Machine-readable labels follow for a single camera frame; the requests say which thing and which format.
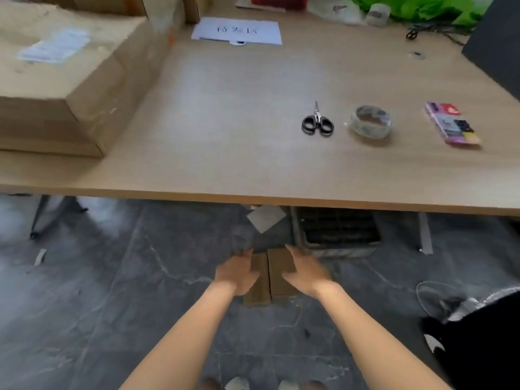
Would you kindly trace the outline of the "person's left hand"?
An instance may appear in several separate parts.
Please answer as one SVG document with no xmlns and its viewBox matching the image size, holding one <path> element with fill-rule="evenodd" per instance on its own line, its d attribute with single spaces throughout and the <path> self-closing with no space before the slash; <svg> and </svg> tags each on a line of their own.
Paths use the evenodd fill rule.
<svg viewBox="0 0 520 390">
<path fill-rule="evenodd" d="M 252 255 L 253 249 L 248 249 L 224 261 L 217 267 L 212 283 L 227 285 L 235 296 L 247 294 L 252 288 L 248 287 L 248 272 L 253 270 Z"/>
</svg>

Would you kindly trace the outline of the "small cardboard box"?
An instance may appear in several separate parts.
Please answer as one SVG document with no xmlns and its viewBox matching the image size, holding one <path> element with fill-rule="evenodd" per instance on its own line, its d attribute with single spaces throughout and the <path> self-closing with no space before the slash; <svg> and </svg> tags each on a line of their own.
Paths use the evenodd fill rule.
<svg viewBox="0 0 520 390">
<path fill-rule="evenodd" d="M 281 303 L 300 294 L 282 276 L 285 272 L 295 272 L 293 257 L 287 248 L 253 253 L 251 270 L 258 272 L 259 278 L 243 296 L 245 307 L 264 307 L 271 303 Z"/>
</svg>

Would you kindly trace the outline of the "person's left forearm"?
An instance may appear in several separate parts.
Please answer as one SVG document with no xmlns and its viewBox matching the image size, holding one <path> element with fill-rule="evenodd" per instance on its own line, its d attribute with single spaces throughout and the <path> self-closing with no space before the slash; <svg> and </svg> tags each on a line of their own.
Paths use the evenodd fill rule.
<svg viewBox="0 0 520 390">
<path fill-rule="evenodd" d="M 231 280 L 213 281 L 119 390 L 194 390 L 237 288 Z"/>
</svg>

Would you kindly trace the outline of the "person's right forearm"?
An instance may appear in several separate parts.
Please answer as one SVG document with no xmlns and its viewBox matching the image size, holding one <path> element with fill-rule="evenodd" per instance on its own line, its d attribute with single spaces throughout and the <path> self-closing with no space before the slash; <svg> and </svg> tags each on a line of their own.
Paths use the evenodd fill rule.
<svg viewBox="0 0 520 390">
<path fill-rule="evenodd" d="M 452 390 L 338 283 L 318 280 L 313 292 L 340 330 L 370 390 Z"/>
</svg>

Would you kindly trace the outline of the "white paper scrap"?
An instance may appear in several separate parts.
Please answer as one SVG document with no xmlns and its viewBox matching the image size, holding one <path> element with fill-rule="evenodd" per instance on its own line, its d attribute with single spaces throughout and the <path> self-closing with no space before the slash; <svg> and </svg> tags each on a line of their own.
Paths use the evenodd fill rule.
<svg viewBox="0 0 520 390">
<path fill-rule="evenodd" d="M 262 205 L 253 209 L 246 217 L 260 234 L 264 234 L 286 216 L 285 210 L 280 206 Z"/>
</svg>

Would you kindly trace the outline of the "grey plastic crate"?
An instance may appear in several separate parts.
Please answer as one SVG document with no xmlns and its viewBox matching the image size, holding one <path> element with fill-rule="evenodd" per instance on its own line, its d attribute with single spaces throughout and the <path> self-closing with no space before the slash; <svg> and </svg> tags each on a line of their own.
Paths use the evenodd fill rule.
<svg viewBox="0 0 520 390">
<path fill-rule="evenodd" d="M 290 207 L 297 247 L 320 258 L 366 257 L 382 243 L 372 211 Z"/>
</svg>

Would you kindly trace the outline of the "white table leg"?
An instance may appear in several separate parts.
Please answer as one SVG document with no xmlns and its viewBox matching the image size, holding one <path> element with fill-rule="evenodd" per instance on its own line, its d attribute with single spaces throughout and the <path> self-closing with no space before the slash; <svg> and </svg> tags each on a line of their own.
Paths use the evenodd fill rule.
<svg viewBox="0 0 520 390">
<path fill-rule="evenodd" d="M 419 238 L 420 238 L 419 251 L 425 255 L 433 255 L 432 236 L 431 236 L 430 225 L 428 223 L 427 213 L 419 212 L 418 213 L 418 222 L 419 222 Z"/>
</svg>

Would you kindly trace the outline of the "clear tape roll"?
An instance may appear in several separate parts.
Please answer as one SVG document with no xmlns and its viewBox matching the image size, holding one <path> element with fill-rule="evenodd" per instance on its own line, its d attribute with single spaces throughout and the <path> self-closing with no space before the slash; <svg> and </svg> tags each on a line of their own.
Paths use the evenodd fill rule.
<svg viewBox="0 0 520 390">
<path fill-rule="evenodd" d="M 387 111 L 375 105 L 361 105 L 350 114 L 346 125 L 361 137 L 380 140 L 391 134 L 392 124 Z"/>
</svg>

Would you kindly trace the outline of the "white plastic bag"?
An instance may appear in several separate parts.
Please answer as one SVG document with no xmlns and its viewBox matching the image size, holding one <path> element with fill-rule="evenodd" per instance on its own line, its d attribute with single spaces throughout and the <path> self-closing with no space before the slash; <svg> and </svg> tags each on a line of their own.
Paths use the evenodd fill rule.
<svg viewBox="0 0 520 390">
<path fill-rule="evenodd" d="M 308 0 L 307 12 L 326 21 L 344 25 L 363 25 L 365 14 L 352 0 Z"/>
</svg>

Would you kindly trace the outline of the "red box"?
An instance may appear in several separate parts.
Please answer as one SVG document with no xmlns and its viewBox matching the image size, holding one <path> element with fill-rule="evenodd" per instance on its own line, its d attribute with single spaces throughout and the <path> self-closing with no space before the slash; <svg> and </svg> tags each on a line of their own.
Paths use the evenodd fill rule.
<svg viewBox="0 0 520 390">
<path fill-rule="evenodd" d="M 252 4 L 263 7 L 282 8 L 289 11 L 304 11 L 309 0 L 251 0 Z"/>
</svg>

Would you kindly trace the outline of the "large brown cardboard box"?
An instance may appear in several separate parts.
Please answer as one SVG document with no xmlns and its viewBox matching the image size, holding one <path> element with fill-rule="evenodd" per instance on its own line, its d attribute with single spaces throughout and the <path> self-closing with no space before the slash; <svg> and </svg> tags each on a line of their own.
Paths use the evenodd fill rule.
<svg viewBox="0 0 520 390">
<path fill-rule="evenodd" d="M 0 151 L 104 157 L 157 81 L 185 23 L 183 0 L 143 0 L 146 16 L 0 0 Z M 60 64 L 18 53 L 77 28 L 91 42 Z"/>
</svg>

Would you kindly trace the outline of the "narrow cardboard box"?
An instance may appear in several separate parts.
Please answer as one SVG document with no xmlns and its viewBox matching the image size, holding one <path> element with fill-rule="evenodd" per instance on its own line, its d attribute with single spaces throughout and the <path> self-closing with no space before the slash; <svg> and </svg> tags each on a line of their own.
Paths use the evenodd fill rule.
<svg viewBox="0 0 520 390">
<path fill-rule="evenodd" d="M 213 6 L 213 0 L 183 0 L 185 22 L 197 24 Z"/>
</svg>

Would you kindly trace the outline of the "green plastic bag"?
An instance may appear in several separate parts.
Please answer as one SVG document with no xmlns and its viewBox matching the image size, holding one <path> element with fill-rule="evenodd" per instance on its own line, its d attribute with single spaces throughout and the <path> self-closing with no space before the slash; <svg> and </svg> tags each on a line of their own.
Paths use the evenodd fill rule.
<svg viewBox="0 0 520 390">
<path fill-rule="evenodd" d="M 391 9 L 393 19 L 409 22 L 439 21 L 456 26 L 478 24 L 493 0 L 352 0 L 368 12 L 375 4 Z"/>
</svg>

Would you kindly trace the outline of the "white shipping label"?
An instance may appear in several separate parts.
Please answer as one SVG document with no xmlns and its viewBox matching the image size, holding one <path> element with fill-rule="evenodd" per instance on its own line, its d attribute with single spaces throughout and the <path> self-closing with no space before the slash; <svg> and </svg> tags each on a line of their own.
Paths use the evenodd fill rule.
<svg viewBox="0 0 520 390">
<path fill-rule="evenodd" d="M 89 31 L 77 28 L 65 28 L 54 32 L 48 39 L 21 50 L 18 59 L 27 62 L 60 64 L 82 51 L 90 42 Z"/>
</svg>

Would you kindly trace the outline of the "black panel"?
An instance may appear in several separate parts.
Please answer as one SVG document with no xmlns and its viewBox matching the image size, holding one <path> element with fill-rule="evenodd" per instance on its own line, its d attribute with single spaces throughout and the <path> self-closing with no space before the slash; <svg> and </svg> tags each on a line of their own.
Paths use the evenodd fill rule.
<svg viewBox="0 0 520 390">
<path fill-rule="evenodd" d="M 520 0 L 493 0 L 462 54 L 520 102 Z"/>
</svg>

